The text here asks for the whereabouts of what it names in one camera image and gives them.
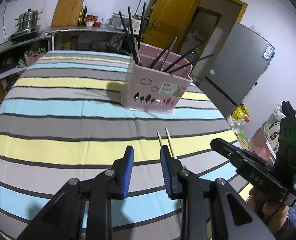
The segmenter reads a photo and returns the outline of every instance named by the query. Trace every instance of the cloud print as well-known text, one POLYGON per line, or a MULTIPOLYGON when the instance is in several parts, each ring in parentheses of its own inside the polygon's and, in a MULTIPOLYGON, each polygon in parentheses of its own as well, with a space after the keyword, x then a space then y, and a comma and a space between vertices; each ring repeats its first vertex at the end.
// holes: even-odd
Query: cloud print
POLYGON ((149 78, 142 78, 142 79, 140 80, 140 83, 143 84, 143 85, 145 85, 145 86, 150 85, 151 82, 152 82, 152 81, 151 81, 151 79, 149 79, 149 78))
POLYGON ((151 87, 150 90, 151 90, 152 92, 157 92, 157 91, 159 90, 159 88, 157 88, 157 87, 151 87))

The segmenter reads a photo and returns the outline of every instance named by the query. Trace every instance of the stainless steel counter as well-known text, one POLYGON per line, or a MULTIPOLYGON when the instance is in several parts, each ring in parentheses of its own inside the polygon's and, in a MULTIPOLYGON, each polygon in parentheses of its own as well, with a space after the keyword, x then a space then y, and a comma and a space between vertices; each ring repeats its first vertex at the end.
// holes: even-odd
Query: stainless steel counter
POLYGON ((46 33, 60 33, 60 32, 107 32, 107 33, 123 33, 113 27, 86 27, 86 26, 59 26, 50 27, 45 30, 46 33))
POLYGON ((13 44, 11 41, 8 41, 8 42, 0 45, 0 54, 6 52, 8 50, 20 47, 22 45, 25 45, 25 44, 28 44, 28 43, 31 43, 31 42, 34 42, 34 41, 45 40, 45 39, 51 39, 51 34, 49 35, 45 31, 41 31, 40 36, 37 37, 37 38, 34 38, 34 39, 19 42, 19 43, 16 43, 16 44, 13 44))

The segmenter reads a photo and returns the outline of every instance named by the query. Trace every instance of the black chopstick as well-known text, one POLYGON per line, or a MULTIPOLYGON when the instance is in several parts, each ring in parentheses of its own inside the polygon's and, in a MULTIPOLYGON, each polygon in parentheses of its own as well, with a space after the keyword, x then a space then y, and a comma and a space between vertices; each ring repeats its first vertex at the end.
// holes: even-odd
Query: black chopstick
POLYGON ((197 49, 201 44, 198 43, 195 47, 193 47, 192 49, 190 49, 189 51, 187 51, 185 54, 183 54, 179 59, 175 60, 173 63, 171 63, 165 70, 164 72, 167 72, 168 70, 170 70, 175 64, 177 64, 179 61, 181 61, 184 57, 186 57, 189 53, 193 52, 195 49, 197 49))
POLYGON ((138 50, 140 49, 141 28, 143 27, 145 10, 146 10, 146 2, 144 2, 143 13, 141 14, 141 19, 140 19, 139 36, 138 36, 138 50))
POLYGON ((128 6, 128 17, 129 17, 130 39, 132 41, 132 46, 135 49, 134 29, 132 28, 132 16, 130 12, 130 6, 128 6))
POLYGON ((205 59, 205 58, 211 57, 211 56, 213 56, 213 55, 214 55, 214 54, 210 54, 210 55, 207 55, 207 56, 205 56, 205 57, 201 57, 201 58, 199 58, 199 59, 197 59, 197 60, 195 60, 195 61, 192 61, 192 62, 190 62, 190 63, 188 63, 188 64, 185 64, 185 65, 183 65, 183 66, 180 66, 180 67, 178 67, 178 68, 176 68, 176 69, 174 69, 174 70, 172 70, 172 71, 169 71, 168 74, 171 74, 171 73, 173 73, 173 72, 176 72, 177 70, 180 70, 180 69, 182 69, 182 68, 184 68, 184 67, 187 67, 187 66, 189 66, 190 64, 195 64, 195 63, 197 63, 197 62, 199 62, 199 61, 201 61, 201 60, 203 60, 203 59, 205 59))
POLYGON ((176 37, 172 39, 172 41, 163 49, 163 51, 156 57, 156 59, 150 64, 149 68, 153 68, 153 66, 158 62, 161 56, 166 52, 167 49, 170 48, 171 44, 174 42, 176 37))
POLYGON ((136 38, 134 38, 134 45, 135 45, 136 56, 137 56, 137 59, 138 59, 138 65, 142 66, 136 38))
POLYGON ((177 38, 178 38, 178 36, 175 37, 175 39, 174 39, 174 41, 172 42, 170 48, 168 49, 168 52, 167 52, 167 54, 166 54, 166 56, 165 56, 163 62, 161 63, 161 68, 162 68, 162 65, 166 62, 166 59, 167 59, 169 53, 171 52, 172 48, 174 47, 174 45, 175 45, 175 43, 176 43, 176 41, 177 41, 177 38))
POLYGON ((136 52, 134 51, 134 48, 132 46, 132 43, 131 43, 131 40, 129 38, 129 35, 128 35, 128 32, 127 32, 127 28, 126 28, 126 25, 125 25, 125 22, 124 22, 124 19, 122 18, 122 13, 121 11, 119 11, 119 15, 120 15, 120 19, 121 19, 121 22, 122 22, 122 25, 124 27, 124 30, 126 32, 126 39, 128 41, 128 44, 129 44, 129 47, 130 47, 130 51, 131 51, 131 54, 133 55, 133 58, 134 58, 134 61, 136 64, 138 64, 138 62, 136 61, 137 57, 136 57, 136 52))
MULTIPOLYGON (((134 48, 134 51, 136 52, 135 48, 135 40, 134 40, 134 29, 132 28, 132 16, 131 16, 131 11, 130 11, 130 6, 128 6, 128 18, 129 18, 129 28, 130 28, 130 40, 132 42, 132 47, 134 48)), ((139 60, 137 57, 137 53, 134 55, 136 57, 137 65, 139 64, 139 60)))

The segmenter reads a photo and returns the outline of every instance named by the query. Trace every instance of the sauce jar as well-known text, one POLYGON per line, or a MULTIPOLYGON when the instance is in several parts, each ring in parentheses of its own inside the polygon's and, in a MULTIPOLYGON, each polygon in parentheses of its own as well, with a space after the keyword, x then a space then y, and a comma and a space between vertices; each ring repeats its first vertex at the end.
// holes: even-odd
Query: sauce jar
POLYGON ((94 16, 93 15, 87 15, 86 26, 88 26, 88 27, 94 26, 94 16))

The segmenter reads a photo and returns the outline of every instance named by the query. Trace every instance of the storage box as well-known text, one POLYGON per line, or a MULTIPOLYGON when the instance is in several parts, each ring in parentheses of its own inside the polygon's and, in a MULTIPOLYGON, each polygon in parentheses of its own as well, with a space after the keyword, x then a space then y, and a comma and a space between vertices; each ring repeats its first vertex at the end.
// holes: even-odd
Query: storage box
MULTIPOLYGON (((188 65, 173 74, 148 68, 160 52, 162 52, 160 48, 144 43, 140 44, 142 66, 136 65, 133 59, 130 59, 125 83, 121 91, 121 104, 123 107, 131 110, 169 114, 173 112, 176 104, 192 82, 189 76, 192 65, 188 65)), ((179 57, 180 55, 171 52, 163 65, 163 69, 179 57)), ((156 66, 160 67, 162 61, 163 58, 161 57, 156 66)), ((184 58, 170 70, 187 63, 189 61, 184 58)))
POLYGON ((30 65, 32 65, 33 63, 35 63, 38 59, 40 59, 44 55, 45 55, 45 53, 42 53, 42 54, 34 54, 34 55, 30 56, 30 57, 25 57, 26 66, 29 67, 30 65))

